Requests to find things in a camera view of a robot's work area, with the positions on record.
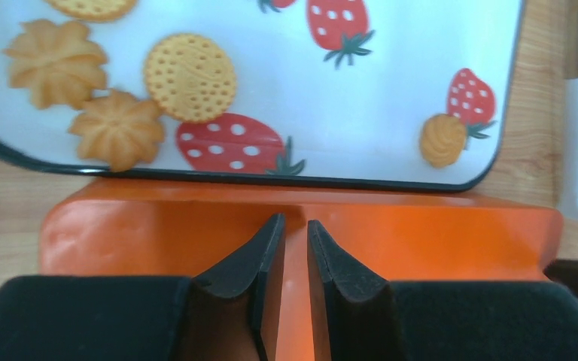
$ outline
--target round biscuit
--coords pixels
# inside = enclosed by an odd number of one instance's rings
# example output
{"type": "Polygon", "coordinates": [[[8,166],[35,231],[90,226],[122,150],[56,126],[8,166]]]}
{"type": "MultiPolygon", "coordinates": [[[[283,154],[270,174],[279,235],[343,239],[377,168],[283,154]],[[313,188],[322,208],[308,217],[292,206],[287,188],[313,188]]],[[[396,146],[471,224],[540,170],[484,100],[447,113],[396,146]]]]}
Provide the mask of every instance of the round biscuit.
{"type": "Polygon", "coordinates": [[[172,35],[157,44],[145,61],[144,80],[163,112],[181,122],[212,121],[236,96],[230,58],[200,35],[172,35]]]}
{"type": "Polygon", "coordinates": [[[45,0],[65,15],[80,20],[106,22],[121,18],[138,0],[45,0]]]}
{"type": "Polygon", "coordinates": [[[444,168],[458,161],[467,138],[467,127],[457,117],[437,114],[422,128],[420,152],[434,168],[444,168]]]}

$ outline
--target red strawberry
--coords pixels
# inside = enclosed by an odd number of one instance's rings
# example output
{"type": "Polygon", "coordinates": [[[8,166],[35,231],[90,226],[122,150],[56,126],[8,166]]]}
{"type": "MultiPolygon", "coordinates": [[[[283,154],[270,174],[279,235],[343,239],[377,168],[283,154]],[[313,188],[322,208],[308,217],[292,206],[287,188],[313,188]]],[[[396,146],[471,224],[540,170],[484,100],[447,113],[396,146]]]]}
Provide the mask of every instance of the red strawberry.
{"type": "Polygon", "coordinates": [[[276,13],[279,13],[280,9],[288,8],[294,2],[296,2],[296,0],[258,0],[258,6],[265,14],[267,12],[267,8],[275,11],[276,13]]]}
{"type": "Polygon", "coordinates": [[[446,98],[446,113],[460,118],[470,137],[486,139],[482,131],[492,126],[495,115],[495,94],[470,69],[458,71],[451,81],[446,98]]]}
{"type": "Polygon", "coordinates": [[[348,64],[353,65],[353,55],[371,54],[371,50],[362,47],[375,33],[369,31],[369,15],[363,0],[309,0],[307,18],[315,42],[331,50],[324,57],[325,62],[335,57],[338,68],[345,56],[348,64]]]}
{"type": "Polygon", "coordinates": [[[283,144],[268,126],[244,115],[225,113],[210,123],[182,123],[176,145],[196,171],[298,175],[303,159],[291,164],[291,137],[283,144]]]}

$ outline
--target swirl cookie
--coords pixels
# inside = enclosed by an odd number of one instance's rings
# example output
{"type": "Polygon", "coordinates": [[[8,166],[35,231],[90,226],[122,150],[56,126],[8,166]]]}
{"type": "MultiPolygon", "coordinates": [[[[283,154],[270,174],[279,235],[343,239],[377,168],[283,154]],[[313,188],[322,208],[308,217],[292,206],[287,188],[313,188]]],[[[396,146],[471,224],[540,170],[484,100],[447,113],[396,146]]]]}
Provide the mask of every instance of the swirl cookie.
{"type": "Polygon", "coordinates": [[[139,101],[132,94],[110,90],[109,96],[84,105],[69,132],[81,136],[77,155],[99,159],[111,171],[126,171],[137,162],[152,162],[165,141],[161,111],[152,100],[139,101]]]}
{"type": "Polygon", "coordinates": [[[81,109],[94,89],[107,88],[101,65],[108,61],[98,44],[88,41],[90,30],[78,21],[57,25],[49,20],[23,23],[5,55],[12,88],[28,88],[37,109],[67,104],[81,109]]]}
{"type": "Polygon", "coordinates": [[[456,117],[438,114],[424,124],[420,151],[435,168],[455,163],[467,142],[467,127],[456,117]]]}
{"type": "Polygon", "coordinates": [[[177,34],[161,41],[144,65],[151,97],[170,117],[205,123],[224,113],[236,95],[230,58],[210,39],[177,34]]]}
{"type": "Polygon", "coordinates": [[[65,15],[80,20],[105,22],[127,14],[137,0],[45,0],[65,15]]]}

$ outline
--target orange plastic base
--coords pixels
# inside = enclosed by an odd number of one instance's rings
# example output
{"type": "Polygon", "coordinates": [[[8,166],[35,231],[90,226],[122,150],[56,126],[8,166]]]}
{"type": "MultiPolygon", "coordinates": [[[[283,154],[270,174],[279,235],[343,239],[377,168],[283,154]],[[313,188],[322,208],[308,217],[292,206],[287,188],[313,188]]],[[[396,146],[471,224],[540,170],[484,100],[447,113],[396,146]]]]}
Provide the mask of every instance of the orange plastic base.
{"type": "Polygon", "coordinates": [[[41,231],[41,273],[197,275],[287,216],[279,361],[314,359],[306,222],[391,280],[542,280],[561,215],[473,194],[414,195],[98,179],[41,231]]]}

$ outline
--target wood grain surface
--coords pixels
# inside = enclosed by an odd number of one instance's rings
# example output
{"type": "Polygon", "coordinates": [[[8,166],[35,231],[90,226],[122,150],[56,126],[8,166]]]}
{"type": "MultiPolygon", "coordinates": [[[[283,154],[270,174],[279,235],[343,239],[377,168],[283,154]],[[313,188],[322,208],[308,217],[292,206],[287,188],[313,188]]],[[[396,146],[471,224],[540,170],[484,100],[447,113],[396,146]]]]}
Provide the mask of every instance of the wood grain surface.
{"type": "MultiPolygon", "coordinates": [[[[528,0],[502,150],[476,188],[487,196],[553,207],[560,189],[567,0],[528,0]]],[[[45,214],[87,177],[41,174],[0,162],[0,284],[34,273],[45,214]]],[[[578,258],[578,223],[567,222],[561,257],[578,258]]]]}

